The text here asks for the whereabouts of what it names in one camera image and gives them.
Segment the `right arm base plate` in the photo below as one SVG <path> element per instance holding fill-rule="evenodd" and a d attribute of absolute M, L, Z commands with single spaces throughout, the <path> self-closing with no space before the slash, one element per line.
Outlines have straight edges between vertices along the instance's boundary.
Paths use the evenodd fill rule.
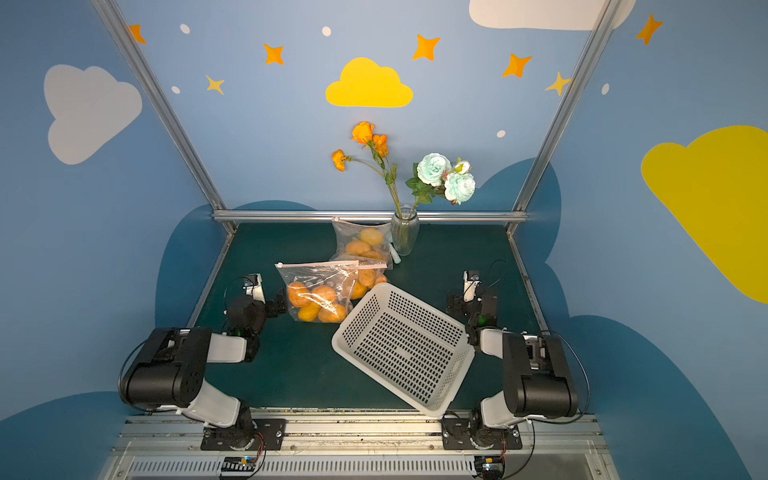
<path fill-rule="evenodd" d="M 440 420 L 445 450 L 521 450 L 521 434 L 517 426 L 489 428 L 480 420 L 448 416 Z"/>

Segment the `yellow orange potato basket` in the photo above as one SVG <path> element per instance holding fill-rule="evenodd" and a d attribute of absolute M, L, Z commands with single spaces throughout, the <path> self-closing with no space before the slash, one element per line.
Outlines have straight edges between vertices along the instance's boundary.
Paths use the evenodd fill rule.
<path fill-rule="evenodd" d="M 302 322 L 314 322 L 318 318 L 320 310 L 320 305 L 310 302 L 299 309 L 297 317 Z"/>

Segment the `large orange potato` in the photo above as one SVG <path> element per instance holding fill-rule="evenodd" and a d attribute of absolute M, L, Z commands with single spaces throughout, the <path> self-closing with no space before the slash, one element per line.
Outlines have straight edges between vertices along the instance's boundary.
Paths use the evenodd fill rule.
<path fill-rule="evenodd" d="M 371 246 L 362 240 L 353 240 L 345 246 L 345 252 L 354 256 L 365 256 L 371 251 Z"/>

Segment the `orange potato edge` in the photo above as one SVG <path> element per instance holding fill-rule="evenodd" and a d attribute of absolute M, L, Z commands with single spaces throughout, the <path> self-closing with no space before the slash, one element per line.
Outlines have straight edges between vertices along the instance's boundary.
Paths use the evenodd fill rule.
<path fill-rule="evenodd" d="M 372 288 L 375 284 L 378 271 L 376 269 L 359 269 L 357 280 L 367 288 Z"/>

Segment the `yellow green potato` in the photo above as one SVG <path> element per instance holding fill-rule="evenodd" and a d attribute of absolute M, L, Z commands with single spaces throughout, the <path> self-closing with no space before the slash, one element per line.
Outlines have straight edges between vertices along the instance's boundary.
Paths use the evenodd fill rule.
<path fill-rule="evenodd" d="M 384 240 L 385 236 L 382 233 L 382 231 L 378 228 L 364 228 L 360 234 L 359 234 L 360 240 L 368 243 L 371 247 L 377 247 L 381 245 Z"/>

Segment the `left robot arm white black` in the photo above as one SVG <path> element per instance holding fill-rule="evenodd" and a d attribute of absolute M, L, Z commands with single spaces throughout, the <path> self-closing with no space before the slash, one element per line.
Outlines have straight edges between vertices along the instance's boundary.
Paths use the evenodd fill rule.
<path fill-rule="evenodd" d="M 286 421 L 256 420 L 244 400 L 205 379 L 210 364 L 250 363 L 266 321 L 287 312 L 285 293 L 271 301 L 243 294 L 226 310 L 228 331 L 210 327 L 156 328 L 118 374 L 121 400 L 146 412 L 173 411 L 203 424 L 203 451 L 278 451 Z"/>

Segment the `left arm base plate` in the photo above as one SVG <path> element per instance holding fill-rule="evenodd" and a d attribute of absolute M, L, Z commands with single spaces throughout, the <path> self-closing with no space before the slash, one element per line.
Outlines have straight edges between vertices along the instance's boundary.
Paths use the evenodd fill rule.
<path fill-rule="evenodd" d="M 227 427 L 205 427 L 200 445 L 202 451 L 256 452 L 279 451 L 285 439 L 287 420 L 256 418 Z"/>

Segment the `clear zipper bag pink zipper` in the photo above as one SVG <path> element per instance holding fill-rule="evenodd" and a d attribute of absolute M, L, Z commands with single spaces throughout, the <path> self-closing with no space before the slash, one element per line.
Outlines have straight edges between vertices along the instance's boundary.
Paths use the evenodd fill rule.
<path fill-rule="evenodd" d="M 337 248 L 332 260 L 359 260 L 361 263 L 385 264 L 392 269 L 391 224 L 363 225 L 332 219 Z"/>

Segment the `wrinkled orange potato bottom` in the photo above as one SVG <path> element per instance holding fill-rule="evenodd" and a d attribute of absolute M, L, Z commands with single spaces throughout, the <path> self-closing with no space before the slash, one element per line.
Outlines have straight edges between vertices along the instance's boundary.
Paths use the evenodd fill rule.
<path fill-rule="evenodd" d="M 333 304 L 337 300 L 337 293 L 332 287 L 319 285 L 311 291 L 311 299 L 319 305 Z"/>

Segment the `spare clear zipper bag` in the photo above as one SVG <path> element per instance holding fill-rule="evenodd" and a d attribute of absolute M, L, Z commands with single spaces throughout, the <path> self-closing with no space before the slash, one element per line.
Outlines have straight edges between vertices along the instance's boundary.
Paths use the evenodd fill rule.
<path fill-rule="evenodd" d="M 347 269 L 350 278 L 344 281 L 344 288 L 348 290 L 351 300 L 362 299 L 374 286 L 388 281 L 385 275 L 388 263 L 382 258 L 342 254 L 333 258 L 333 261 L 355 264 Z"/>

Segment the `wrinkled orange potato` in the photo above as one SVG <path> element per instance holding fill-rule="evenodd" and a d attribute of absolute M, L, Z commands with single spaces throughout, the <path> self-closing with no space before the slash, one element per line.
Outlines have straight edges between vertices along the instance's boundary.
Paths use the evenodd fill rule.
<path fill-rule="evenodd" d="M 286 286 L 286 293 L 291 305 L 303 308 L 311 303 L 311 292 L 302 282 L 293 282 Z"/>
<path fill-rule="evenodd" d="M 319 285 L 311 291 L 311 299 L 319 305 L 333 304 L 337 300 L 337 293 L 332 287 Z"/>

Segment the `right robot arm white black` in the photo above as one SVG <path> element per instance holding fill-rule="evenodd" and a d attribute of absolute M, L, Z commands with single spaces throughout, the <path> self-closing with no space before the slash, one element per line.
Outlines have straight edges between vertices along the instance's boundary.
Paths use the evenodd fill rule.
<path fill-rule="evenodd" d="M 552 334 L 529 335 L 498 326 L 498 297 L 493 290 L 477 294 L 468 287 L 447 297 L 447 313 L 465 321 L 469 345 L 501 361 L 502 389 L 480 401 L 469 417 L 444 420 L 446 447 L 478 450 L 511 444 L 525 421 L 557 424 L 576 420 L 579 393 L 563 341 Z"/>

